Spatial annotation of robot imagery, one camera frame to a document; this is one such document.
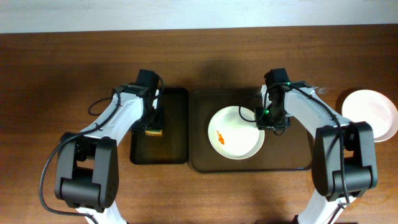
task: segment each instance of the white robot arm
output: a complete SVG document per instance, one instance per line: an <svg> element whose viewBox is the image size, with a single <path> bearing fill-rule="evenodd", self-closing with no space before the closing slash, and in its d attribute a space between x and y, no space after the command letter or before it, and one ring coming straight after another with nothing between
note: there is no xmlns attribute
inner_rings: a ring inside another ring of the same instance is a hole
<svg viewBox="0 0 398 224"><path fill-rule="evenodd" d="M293 223L334 223L347 204L377 184L372 129L367 123L353 123L332 110L305 82L291 83L284 68L271 70L264 78L263 108L256 108L257 127L285 129L287 118L294 116L315 139L312 162L315 191ZM343 177L340 163L344 154L341 155L339 140L346 150L354 151L353 157L343 159Z"/></svg>
<svg viewBox="0 0 398 224"><path fill-rule="evenodd" d="M110 105L98 119L80 133L65 133L61 143L48 158L40 178L39 198L43 207L60 215L85 217L94 224L125 224L116 202L119 187L117 147L129 131L144 131L156 126L159 93L164 83L158 74L140 70L137 82L115 88ZM47 167L58 153L55 196L78 213L49 208L43 198L43 182ZM77 161L94 159L94 168L79 167Z"/></svg>

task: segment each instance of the wooden table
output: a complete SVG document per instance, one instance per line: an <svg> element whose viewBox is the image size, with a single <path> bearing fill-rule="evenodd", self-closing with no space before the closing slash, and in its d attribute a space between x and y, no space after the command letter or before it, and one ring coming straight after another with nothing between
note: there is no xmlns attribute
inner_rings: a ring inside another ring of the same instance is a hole
<svg viewBox="0 0 398 224"><path fill-rule="evenodd" d="M379 91L398 105L398 26L0 35L0 222L85 223L42 208L40 173L65 131L93 121L88 105L133 82L140 68L192 92L260 88L262 76L279 67L291 80L320 87L320 98L337 110L356 88ZM116 201L130 223L289 222L314 190L311 172L199 174L188 164L135 166L129 143L127 135L118 148ZM397 222L397 148L398 135L376 144L379 184L339 222ZM54 180L55 162L45 198L73 211L54 197Z"/></svg>

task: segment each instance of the brown tray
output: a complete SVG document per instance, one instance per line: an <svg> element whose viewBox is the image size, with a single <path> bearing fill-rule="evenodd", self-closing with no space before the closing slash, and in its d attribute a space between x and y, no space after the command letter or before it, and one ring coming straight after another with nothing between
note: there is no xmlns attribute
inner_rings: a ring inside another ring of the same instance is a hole
<svg viewBox="0 0 398 224"><path fill-rule="evenodd" d="M281 171L308 170L311 168L313 139L295 118L282 136L265 130L266 138L260 150L242 160L228 159L211 146L207 129L210 119L220 109L239 106L258 90L203 90L190 97L189 109L189 160L199 172ZM254 99L242 106L254 110L261 100Z"/></svg>
<svg viewBox="0 0 398 224"><path fill-rule="evenodd" d="M188 160L188 91L166 88L159 101L164 108L163 135L132 134L133 164L182 164Z"/></svg>

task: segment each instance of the food item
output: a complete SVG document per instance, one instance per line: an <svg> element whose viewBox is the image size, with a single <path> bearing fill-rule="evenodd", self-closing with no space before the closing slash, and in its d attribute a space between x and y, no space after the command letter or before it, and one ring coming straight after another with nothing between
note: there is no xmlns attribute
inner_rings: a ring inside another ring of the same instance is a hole
<svg viewBox="0 0 398 224"><path fill-rule="evenodd" d="M223 136L218 131L216 131L216 132L217 132L217 135L218 135L218 141L223 145L224 144Z"/></svg>
<svg viewBox="0 0 398 224"><path fill-rule="evenodd" d="M145 130L145 134L148 136L163 136L163 130L159 129L151 129L151 130Z"/></svg>

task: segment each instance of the white bowl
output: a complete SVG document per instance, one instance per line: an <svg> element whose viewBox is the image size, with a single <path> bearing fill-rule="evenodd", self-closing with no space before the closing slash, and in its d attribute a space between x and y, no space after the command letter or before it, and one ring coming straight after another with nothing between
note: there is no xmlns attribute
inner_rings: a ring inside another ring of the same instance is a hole
<svg viewBox="0 0 398 224"><path fill-rule="evenodd" d="M366 121L375 142L385 141L398 130L398 111L386 96L372 90L358 90L347 96L341 114L354 121Z"/></svg>
<svg viewBox="0 0 398 224"><path fill-rule="evenodd" d="M210 120L208 136L218 153L230 159L247 159L260 150L265 133L255 123L244 121L238 106L219 110ZM241 108L242 116L254 120L254 112Z"/></svg>

